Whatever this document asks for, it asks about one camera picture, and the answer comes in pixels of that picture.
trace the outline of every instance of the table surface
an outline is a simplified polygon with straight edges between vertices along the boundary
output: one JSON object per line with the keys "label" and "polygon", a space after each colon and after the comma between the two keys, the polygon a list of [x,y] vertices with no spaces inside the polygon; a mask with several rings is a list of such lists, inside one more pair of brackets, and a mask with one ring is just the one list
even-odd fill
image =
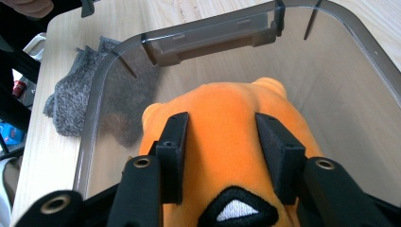
{"label": "table surface", "polygon": [[[263,0],[101,0],[96,12],[80,18],[80,9],[56,17],[49,25],[35,102],[26,140],[23,166],[13,207],[12,225],[43,195],[71,189],[80,138],[56,133],[52,119],[43,115],[44,104],[56,83],[65,77],[85,45],[96,49],[99,37],[124,41],[142,32],[175,26],[229,11],[258,5]],[[401,69],[401,1],[334,0],[370,30],[394,64]]]}

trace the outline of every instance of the transparent plastic bin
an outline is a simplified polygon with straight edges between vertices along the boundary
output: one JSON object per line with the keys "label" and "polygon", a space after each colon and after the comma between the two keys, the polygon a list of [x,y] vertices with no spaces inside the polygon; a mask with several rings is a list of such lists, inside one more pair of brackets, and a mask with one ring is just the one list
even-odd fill
{"label": "transparent plastic bin", "polygon": [[286,0],[134,36],[96,71],[74,189],[119,183],[141,116],[203,83],[282,81],[324,155],[368,194],[401,203],[401,74],[360,20],[318,0]]}

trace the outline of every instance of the gray sock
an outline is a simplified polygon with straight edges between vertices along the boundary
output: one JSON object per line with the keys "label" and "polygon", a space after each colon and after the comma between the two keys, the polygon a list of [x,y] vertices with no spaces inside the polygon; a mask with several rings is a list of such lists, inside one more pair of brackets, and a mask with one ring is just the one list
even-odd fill
{"label": "gray sock", "polygon": [[54,94],[44,106],[44,114],[53,117],[53,124],[59,134],[82,135],[95,71],[103,58],[118,44],[118,41],[101,37],[98,51],[89,47],[78,50],[70,72],[56,84]]}

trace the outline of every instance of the orange plush toy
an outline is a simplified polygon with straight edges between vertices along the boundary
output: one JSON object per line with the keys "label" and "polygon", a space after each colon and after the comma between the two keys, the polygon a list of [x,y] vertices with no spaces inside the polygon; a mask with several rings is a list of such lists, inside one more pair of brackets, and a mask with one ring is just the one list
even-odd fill
{"label": "orange plush toy", "polygon": [[256,128],[255,114],[277,118],[305,146],[322,156],[309,128],[275,79],[211,83],[143,115],[146,155],[173,114],[188,112],[183,202],[164,205],[164,226],[292,226],[293,206],[274,193]]}

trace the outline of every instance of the bolt hole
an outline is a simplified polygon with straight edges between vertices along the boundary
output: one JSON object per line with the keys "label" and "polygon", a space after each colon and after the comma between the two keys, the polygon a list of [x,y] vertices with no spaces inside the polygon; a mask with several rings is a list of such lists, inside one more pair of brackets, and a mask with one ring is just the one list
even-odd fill
{"label": "bolt hole", "polygon": [[147,158],[136,160],[133,165],[135,167],[146,167],[150,165],[150,160]]}
{"label": "bolt hole", "polygon": [[168,147],[173,146],[173,144],[174,144],[174,143],[172,143],[171,141],[165,141],[165,142],[163,143],[164,146],[168,146]]}
{"label": "bolt hole", "polygon": [[324,159],[317,160],[316,161],[316,165],[318,167],[320,167],[320,168],[324,168],[324,169],[327,169],[327,170],[332,170],[332,169],[335,168],[335,166],[331,162],[326,161]]}
{"label": "bolt hole", "polygon": [[70,201],[71,199],[68,195],[58,196],[42,205],[41,212],[46,215],[54,214],[64,209],[70,203]]}

